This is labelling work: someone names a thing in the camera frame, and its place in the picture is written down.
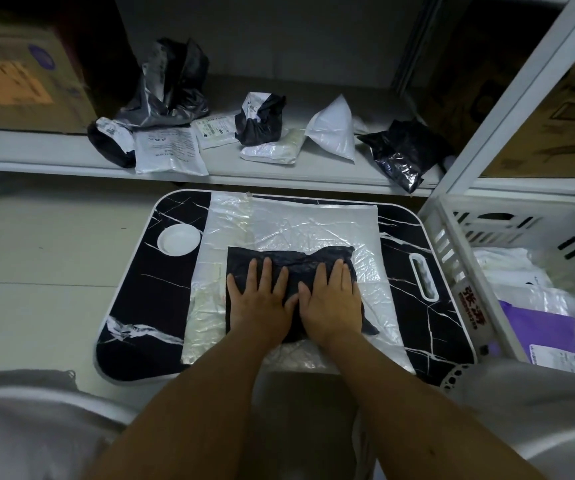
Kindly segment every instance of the white crate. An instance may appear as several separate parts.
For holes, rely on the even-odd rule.
[[[575,295],[575,205],[452,195],[430,205],[423,223],[477,354],[496,340],[527,362],[472,248],[526,248],[556,288]]]

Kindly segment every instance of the hand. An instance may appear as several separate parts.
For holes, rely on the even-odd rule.
[[[361,333],[361,293],[343,259],[334,263],[329,282],[325,264],[319,264],[311,293],[304,282],[299,282],[298,302],[308,337],[324,349],[339,333]]]
[[[272,260],[265,258],[259,288],[256,286],[256,259],[250,261],[245,291],[236,287],[235,277],[228,274],[226,283],[232,306],[230,324],[232,330],[249,329],[267,341],[268,350],[278,346],[288,334],[292,313],[298,302],[298,294],[292,295],[283,306],[288,286],[288,268],[283,266],[279,279],[272,290]]]

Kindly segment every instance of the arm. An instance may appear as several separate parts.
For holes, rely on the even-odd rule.
[[[261,361],[288,333],[294,295],[282,306],[283,268],[274,291],[272,262],[256,261],[241,294],[232,275],[232,330],[173,379],[93,464],[87,480],[231,479],[236,475]]]
[[[363,338],[358,285],[341,260],[329,282],[319,265],[311,293],[299,283],[299,306],[308,336],[336,363],[356,397],[389,479],[544,478],[475,418]]]

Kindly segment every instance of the finger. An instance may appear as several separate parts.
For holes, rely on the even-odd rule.
[[[312,286],[312,291],[316,293],[318,290],[321,290],[326,286],[327,286],[327,272],[325,271],[325,263],[320,262],[319,266],[316,267],[316,274],[314,275],[314,285]]]
[[[347,263],[343,265],[343,274],[340,278],[340,288],[343,291],[352,291],[352,276],[349,273],[349,266]]]
[[[334,266],[331,269],[328,286],[331,286],[335,290],[340,290],[340,278],[342,274],[343,274],[343,259],[337,259],[334,262]]]
[[[270,258],[265,258],[263,260],[263,271],[261,271],[259,291],[272,293],[272,259]]]
[[[250,261],[250,266],[248,266],[248,277],[245,282],[246,291],[256,291],[256,259]]]
[[[230,294],[230,301],[233,303],[241,298],[241,292],[239,287],[236,285],[235,277],[232,273],[228,274],[226,278],[226,285],[228,286],[228,293]]]
[[[361,303],[361,291],[358,289],[358,283],[354,282],[352,283],[352,296],[354,297],[354,299],[356,301],[358,301],[359,303]]]
[[[287,298],[285,309],[286,314],[288,317],[290,317],[290,319],[292,318],[292,314],[294,313],[294,309],[296,308],[297,303],[298,303],[298,293],[294,293],[292,296]]]
[[[307,307],[310,305],[310,298],[312,298],[310,289],[304,282],[298,282],[298,309],[301,312],[301,316],[307,312]]]
[[[278,296],[279,298],[283,299],[283,297],[286,295],[286,288],[288,287],[288,276],[288,268],[283,266],[281,268],[281,272],[279,273],[277,284],[274,285],[274,291],[272,292],[274,296]]]

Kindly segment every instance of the orange label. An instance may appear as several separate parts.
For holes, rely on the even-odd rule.
[[[20,62],[0,62],[0,104],[52,104],[52,97]]]

